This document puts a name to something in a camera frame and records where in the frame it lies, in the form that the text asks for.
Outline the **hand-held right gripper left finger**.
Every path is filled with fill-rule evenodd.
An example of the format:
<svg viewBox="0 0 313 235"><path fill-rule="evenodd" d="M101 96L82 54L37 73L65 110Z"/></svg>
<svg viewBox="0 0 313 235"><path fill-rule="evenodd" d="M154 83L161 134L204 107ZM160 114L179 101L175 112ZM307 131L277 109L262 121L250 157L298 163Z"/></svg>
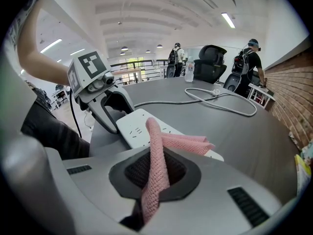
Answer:
<svg viewBox="0 0 313 235"><path fill-rule="evenodd" d="M51 208L46 226L58 235L135 235L121 220L134 210L134 199L121 197L109 180L117 163L146 152L136 148L115 155L62 161L59 153L46 150L46 194Z"/></svg>

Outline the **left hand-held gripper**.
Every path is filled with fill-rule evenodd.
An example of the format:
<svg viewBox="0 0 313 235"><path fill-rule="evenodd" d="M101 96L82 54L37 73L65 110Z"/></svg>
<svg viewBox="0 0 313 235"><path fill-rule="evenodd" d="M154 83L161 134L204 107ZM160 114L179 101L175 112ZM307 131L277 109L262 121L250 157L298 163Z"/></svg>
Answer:
<svg viewBox="0 0 313 235"><path fill-rule="evenodd" d="M111 134L118 134L116 122L105 106L127 114L134 111L134 106L122 92L109 91L117 85L107 59L96 50L83 53L72 59L67 77L74 100L81 110L90 108L92 116L103 128ZM96 99L101 94L107 98Z"/></svg>

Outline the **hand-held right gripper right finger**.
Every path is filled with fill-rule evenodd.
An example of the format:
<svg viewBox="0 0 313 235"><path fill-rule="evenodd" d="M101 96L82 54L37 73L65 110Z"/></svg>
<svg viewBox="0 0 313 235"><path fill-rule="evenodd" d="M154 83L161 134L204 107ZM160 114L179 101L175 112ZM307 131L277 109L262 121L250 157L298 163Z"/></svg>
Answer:
<svg viewBox="0 0 313 235"><path fill-rule="evenodd" d="M201 180L183 200L160 204L146 225L148 235L239 235L249 231L252 226L227 192L232 188L242 187L269 216L282 207L269 190L227 163L183 150L174 152L200 168Z"/></svg>

